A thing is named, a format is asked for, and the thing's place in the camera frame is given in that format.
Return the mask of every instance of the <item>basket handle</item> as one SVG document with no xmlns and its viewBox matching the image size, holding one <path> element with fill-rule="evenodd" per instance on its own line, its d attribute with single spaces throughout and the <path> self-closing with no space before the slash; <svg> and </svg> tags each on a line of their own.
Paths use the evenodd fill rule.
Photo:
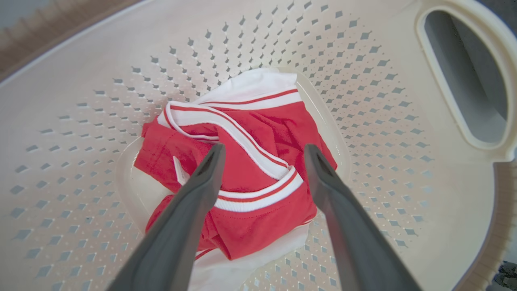
<svg viewBox="0 0 517 291">
<path fill-rule="evenodd" d="M 503 77 L 507 98 L 507 122 L 499 142 L 484 142 L 474 137 L 458 108 L 438 62 L 430 62 L 447 105 L 467 142 L 483 151 L 494 161 L 511 161 L 517 146 L 517 39 L 506 24 L 492 11 L 475 0 L 435 0 L 424 4 L 418 18 L 417 33 L 426 54 L 433 54 L 424 29 L 426 17 L 434 11 L 443 11 L 469 27 L 488 48 Z"/>
</svg>

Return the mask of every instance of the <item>red and white stripe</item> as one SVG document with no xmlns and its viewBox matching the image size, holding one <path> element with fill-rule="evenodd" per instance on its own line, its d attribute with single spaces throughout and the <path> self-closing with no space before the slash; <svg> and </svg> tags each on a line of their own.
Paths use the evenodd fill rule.
<svg viewBox="0 0 517 291">
<path fill-rule="evenodd" d="M 244 71 L 241 75 L 231 78 L 192 103 L 204 105 L 214 103 L 213 107 L 241 110 L 274 108 L 300 101 L 299 96 L 290 95 L 275 99 L 278 103 L 264 102 L 272 99 L 265 97 L 296 89 L 297 77 L 297 74 L 280 72 L 277 68 Z"/>
<path fill-rule="evenodd" d="M 280 180 L 288 173 L 286 161 L 263 149 L 235 120 L 219 110 L 202 105 L 171 101 L 158 117 L 158 123 L 173 128 L 190 138 L 204 141 L 217 141 L 219 138 L 191 135 L 181 127 L 201 123 L 217 125 L 224 129 L 268 176 Z"/>
<path fill-rule="evenodd" d="M 295 86 L 278 93 L 267 93 L 235 101 L 205 101 L 201 105 L 239 110 L 260 110 L 301 102 L 300 94 Z"/>
<path fill-rule="evenodd" d="M 293 166 L 277 183 L 256 192 L 237 193 L 220 190 L 215 207 L 233 212 L 250 212 L 273 205 L 289 196 L 303 184 Z"/>
</svg>

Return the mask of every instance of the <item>laundry basket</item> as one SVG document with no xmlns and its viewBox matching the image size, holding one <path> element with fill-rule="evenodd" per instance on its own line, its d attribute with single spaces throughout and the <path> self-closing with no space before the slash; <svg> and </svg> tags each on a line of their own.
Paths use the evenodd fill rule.
<svg viewBox="0 0 517 291">
<path fill-rule="evenodd" d="M 497 63 L 508 111 L 484 128 L 490 140 L 476 129 L 497 118 L 469 117 L 472 91 L 427 30 L 433 11 L 461 20 Z M 298 73 L 339 175 L 422 288 L 482 290 L 515 212 L 516 51 L 502 21 L 467 0 L 138 3 L 0 84 L 0 289 L 105 289 L 167 194 L 132 167 L 143 123 L 168 100 L 279 67 Z M 240 290 L 341 290 L 338 278 L 320 214 L 302 249 Z"/>
</svg>

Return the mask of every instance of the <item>white laundry basket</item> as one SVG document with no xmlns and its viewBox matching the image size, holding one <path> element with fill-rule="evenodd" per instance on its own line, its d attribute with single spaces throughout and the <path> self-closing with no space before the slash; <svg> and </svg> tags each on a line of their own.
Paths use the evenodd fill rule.
<svg viewBox="0 0 517 291">
<path fill-rule="evenodd" d="M 500 142 L 470 133 L 425 34 L 433 10 L 492 52 L 509 96 Z M 0 289 L 105 289 L 166 194 L 132 168 L 142 124 L 167 100 L 281 67 L 299 73 L 342 179 L 422 288 L 482 290 L 514 214 L 513 167 L 493 163 L 514 158 L 516 50 L 467 0 L 136 4 L 0 84 Z M 341 290 L 325 219 L 241 290 Z"/>
</svg>

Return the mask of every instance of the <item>red fabric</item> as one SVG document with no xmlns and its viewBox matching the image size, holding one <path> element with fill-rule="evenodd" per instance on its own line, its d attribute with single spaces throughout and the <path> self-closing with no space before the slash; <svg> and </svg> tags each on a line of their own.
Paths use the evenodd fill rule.
<svg viewBox="0 0 517 291">
<path fill-rule="evenodd" d="M 334 169 L 337 165 L 303 102 L 261 110 L 216 109 L 240 124 L 263 149 L 294 166 L 304 180 L 292 194 L 264 208 L 233 212 L 214 207 L 209 211 L 198 251 L 220 248 L 231 260 L 265 248 L 316 215 L 303 160 L 303 148 L 307 143 L 317 145 Z M 254 192 L 276 182 L 251 162 L 246 151 L 223 128 L 204 123 L 182 126 L 181 129 L 192 135 L 218 136 L 219 142 L 225 144 L 226 164 L 222 190 Z M 174 193 L 179 190 L 180 184 L 177 182 L 173 156 L 181 161 L 185 172 L 192 174 L 211 148 L 211 143 L 194 140 L 158 124 L 157 120 L 144 125 L 142 136 L 145 139 L 134 163 L 135 167 Z M 146 232 L 172 197 L 165 197 L 156 208 Z"/>
</svg>

